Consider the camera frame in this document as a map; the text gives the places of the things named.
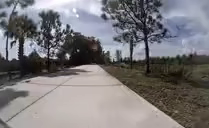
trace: sky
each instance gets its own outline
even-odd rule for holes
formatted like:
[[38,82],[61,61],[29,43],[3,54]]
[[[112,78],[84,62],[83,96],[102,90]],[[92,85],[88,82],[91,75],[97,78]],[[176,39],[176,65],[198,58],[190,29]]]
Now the sky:
[[[101,40],[104,50],[115,56],[115,50],[122,50],[123,56],[129,55],[127,44],[113,41],[116,35],[112,24],[100,15],[100,0],[36,0],[35,5],[22,11],[38,21],[38,13],[53,9],[61,15],[63,24],[70,24],[74,31]],[[209,0],[163,0],[161,8],[165,25],[176,38],[150,44],[151,56],[176,56],[177,54],[209,54]],[[5,56],[5,39],[0,30],[0,52]],[[33,49],[30,42],[25,44],[25,54]],[[134,53],[136,59],[144,58],[144,45],[139,44]],[[10,49],[9,59],[17,57],[17,47]]]

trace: concrete path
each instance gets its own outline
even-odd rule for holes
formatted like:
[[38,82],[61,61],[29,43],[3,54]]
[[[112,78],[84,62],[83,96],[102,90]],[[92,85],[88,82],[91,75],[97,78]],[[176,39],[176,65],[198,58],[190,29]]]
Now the concrete path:
[[97,65],[0,89],[11,128],[183,128]]

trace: grass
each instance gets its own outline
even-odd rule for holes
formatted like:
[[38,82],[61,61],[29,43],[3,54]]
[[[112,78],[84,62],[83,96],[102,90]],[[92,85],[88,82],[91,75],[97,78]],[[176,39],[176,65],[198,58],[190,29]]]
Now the grass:
[[[173,84],[160,78],[147,77],[138,69],[103,68],[184,127],[209,127],[209,89],[196,88],[187,82]],[[206,65],[195,67],[194,72],[198,74],[194,74],[194,78],[203,75],[206,69]]]

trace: dark tree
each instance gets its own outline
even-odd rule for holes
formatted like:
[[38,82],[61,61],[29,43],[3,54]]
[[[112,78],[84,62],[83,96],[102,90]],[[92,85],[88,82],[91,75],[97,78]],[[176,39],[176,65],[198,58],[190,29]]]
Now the dark tree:
[[123,30],[136,30],[136,39],[144,41],[146,73],[150,73],[149,43],[161,42],[168,36],[162,24],[160,0],[104,0],[104,18],[120,21]]
[[[11,33],[12,26],[14,25],[13,18],[17,16],[17,8],[27,8],[34,4],[34,0],[4,0],[0,1],[0,28],[4,30],[6,36],[6,60],[8,61],[8,44],[9,38],[13,37]],[[11,13],[7,13],[6,10],[10,8]]]
[[40,31],[38,33],[38,45],[43,48],[47,54],[47,70],[50,70],[50,57],[54,55],[55,50],[62,42],[63,32],[61,30],[60,15],[58,12],[49,10],[39,13]]
[[17,16],[13,19],[11,33],[14,33],[14,41],[11,47],[18,43],[18,59],[20,62],[21,76],[24,75],[24,43],[26,39],[33,39],[36,36],[36,24],[27,16]]

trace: vegetation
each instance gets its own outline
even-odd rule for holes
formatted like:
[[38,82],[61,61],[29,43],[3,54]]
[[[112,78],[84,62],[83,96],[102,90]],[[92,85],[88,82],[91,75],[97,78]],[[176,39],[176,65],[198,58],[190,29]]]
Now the vegetation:
[[47,70],[50,70],[50,57],[62,41],[61,21],[58,12],[52,10],[39,13],[41,18],[40,31],[38,32],[38,45],[47,54]]
[[104,14],[115,22],[114,27],[120,29],[123,39],[133,42],[143,41],[146,55],[146,74],[150,70],[149,43],[160,43],[162,39],[169,38],[169,34],[162,24],[162,16],[159,8],[162,6],[160,0],[103,0]]
[[[187,81],[175,84],[158,77],[148,77],[141,66],[134,66],[132,70],[118,66],[103,68],[184,127],[209,127],[208,86],[197,88]],[[209,74],[209,65],[196,66],[193,70],[192,78],[196,80]]]

